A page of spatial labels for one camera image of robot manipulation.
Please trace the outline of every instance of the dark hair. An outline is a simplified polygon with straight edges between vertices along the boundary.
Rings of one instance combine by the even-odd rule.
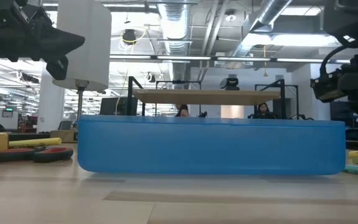
[[[258,106],[258,113],[260,113],[260,107],[261,107],[262,105],[265,105],[265,106],[266,106],[266,112],[270,112],[269,107],[267,106],[267,104],[266,104],[266,103],[261,103],[261,104]]]

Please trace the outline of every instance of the blue container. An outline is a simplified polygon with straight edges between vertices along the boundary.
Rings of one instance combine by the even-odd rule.
[[[331,175],[346,163],[337,121],[84,115],[78,127],[91,172]]]

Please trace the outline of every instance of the ceiling duct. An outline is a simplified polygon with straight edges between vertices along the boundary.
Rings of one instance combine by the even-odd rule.
[[[270,32],[274,21],[280,16],[284,9],[290,5],[292,0],[264,0],[258,11],[247,15],[243,25],[244,39],[231,53],[231,57],[246,57],[253,45],[249,43],[247,36],[250,32],[258,30]],[[243,68],[240,62],[228,62],[224,65],[227,69]]]
[[[188,4],[158,4],[161,15],[164,39],[175,40],[165,42],[169,55],[188,55],[189,43],[180,42],[188,38],[190,22],[190,5]],[[170,66],[172,80],[190,81],[190,63],[172,63]],[[174,85],[174,88],[188,88],[188,85]]]

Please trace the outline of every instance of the ceiling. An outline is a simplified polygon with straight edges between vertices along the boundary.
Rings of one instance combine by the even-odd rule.
[[[111,3],[126,3],[133,1],[108,1]],[[211,17],[211,6],[213,0],[199,0],[199,4],[191,7],[190,23],[190,55],[200,55],[206,33],[206,25]],[[234,50],[242,40],[242,25],[247,14],[258,10],[259,0],[232,0],[229,1],[227,9],[234,9],[236,20],[223,20],[218,32],[218,39],[213,46],[212,54],[227,53]],[[319,0],[294,0],[284,15],[298,15],[298,17],[316,16],[321,12],[324,1]],[[55,4],[56,1],[44,0],[44,4]],[[57,12],[48,11],[51,20],[57,21]],[[126,29],[134,29],[139,39],[135,46],[123,49],[120,46],[121,35]],[[164,38],[162,35],[161,20],[158,14],[142,12],[112,12],[111,53],[112,54],[165,54]],[[266,45],[254,47],[251,53],[255,57],[283,57],[283,58],[324,58],[333,47],[289,47],[282,45]],[[343,51],[338,54],[338,59],[349,59],[354,55],[354,50]],[[38,108],[39,90],[38,84],[22,81],[18,71],[35,77],[41,81],[43,62],[33,62],[23,58],[17,63],[6,59],[0,59],[0,107],[4,105],[17,105],[21,102],[21,112],[36,114]],[[109,90],[106,93],[86,91],[84,94],[84,113],[97,114],[100,101],[103,97],[126,95],[128,76],[134,76],[146,88],[155,88],[154,83],[149,83],[146,75],[151,73],[157,80],[169,80],[169,63],[125,63],[111,62],[109,72]],[[264,67],[264,63],[254,63],[253,68]],[[268,68],[286,68],[288,72],[297,69],[299,63],[268,63]],[[65,93],[66,116],[76,111],[78,95],[75,90],[67,90]],[[153,105],[147,106],[153,111]],[[170,105],[159,106],[161,111],[174,111]]]

